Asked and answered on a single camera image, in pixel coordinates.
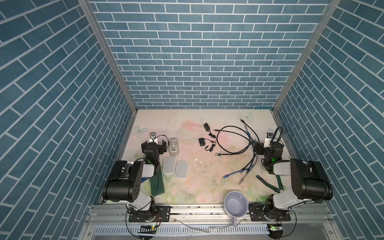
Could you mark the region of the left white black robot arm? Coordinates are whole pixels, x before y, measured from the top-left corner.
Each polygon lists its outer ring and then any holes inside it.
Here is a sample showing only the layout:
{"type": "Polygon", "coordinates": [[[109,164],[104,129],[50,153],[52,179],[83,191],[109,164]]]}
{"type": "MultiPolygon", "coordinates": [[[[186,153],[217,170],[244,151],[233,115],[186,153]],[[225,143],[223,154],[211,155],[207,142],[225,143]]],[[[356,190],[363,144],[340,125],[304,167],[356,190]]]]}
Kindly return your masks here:
{"type": "Polygon", "coordinates": [[[130,214],[154,216],[156,204],[154,197],[164,190],[160,166],[160,155],[167,151],[169,141],[142,143],[144,156],[133,163],[116,161],[104,185],[103,199],[112,202],[126,202],[130,214]],[[152,195],[141,191],[142,179],[154,179],[152,195]]]}

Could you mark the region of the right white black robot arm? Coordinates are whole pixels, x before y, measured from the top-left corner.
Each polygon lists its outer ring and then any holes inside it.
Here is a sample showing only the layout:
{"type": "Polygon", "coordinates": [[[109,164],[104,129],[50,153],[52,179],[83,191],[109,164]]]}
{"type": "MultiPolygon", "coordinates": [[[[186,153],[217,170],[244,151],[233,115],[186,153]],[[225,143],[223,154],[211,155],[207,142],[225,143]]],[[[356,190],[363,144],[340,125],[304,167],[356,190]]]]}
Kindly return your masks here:
{"type": "Polygon", "coordinates": [[[329,201],[333,198],[333,188],[321,163],[299,159],[284,160],[282,158],[284,144],[270,141],[264,147],[262,166],[269,174],[291,178],[291,187],[283,189],[282,185],[275,187],[257,175],[266,187],[275,191],[265,201],[263,212],[268,215],[285,214],[291,208],[309,202],[329,201]]]}

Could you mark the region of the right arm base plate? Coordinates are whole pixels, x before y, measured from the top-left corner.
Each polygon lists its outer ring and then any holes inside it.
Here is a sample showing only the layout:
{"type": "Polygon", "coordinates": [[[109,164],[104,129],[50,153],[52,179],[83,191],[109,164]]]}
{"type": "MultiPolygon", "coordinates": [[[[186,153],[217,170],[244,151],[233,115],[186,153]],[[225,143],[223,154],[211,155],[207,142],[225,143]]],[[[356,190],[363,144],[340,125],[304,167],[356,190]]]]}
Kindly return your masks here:
{"type": "Polygon", "coordinates": [[[249,213],[252,222],[289,222],[291,220],[288,211],[257,203],[249,204],[249,213]]]}

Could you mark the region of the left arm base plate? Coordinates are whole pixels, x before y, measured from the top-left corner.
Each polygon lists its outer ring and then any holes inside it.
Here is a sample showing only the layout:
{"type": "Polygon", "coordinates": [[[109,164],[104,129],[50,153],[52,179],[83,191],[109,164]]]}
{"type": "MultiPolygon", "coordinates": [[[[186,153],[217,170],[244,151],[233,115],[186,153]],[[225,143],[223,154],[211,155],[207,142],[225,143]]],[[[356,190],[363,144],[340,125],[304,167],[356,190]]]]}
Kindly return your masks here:
{"type": "Polygon", "coordinates": [[[135,211],[133,208],[128,208],[128,217],[130,223],[144,222],[169,222],[170,206],[155,206],[151,205],[148,210],[135,211]]]}

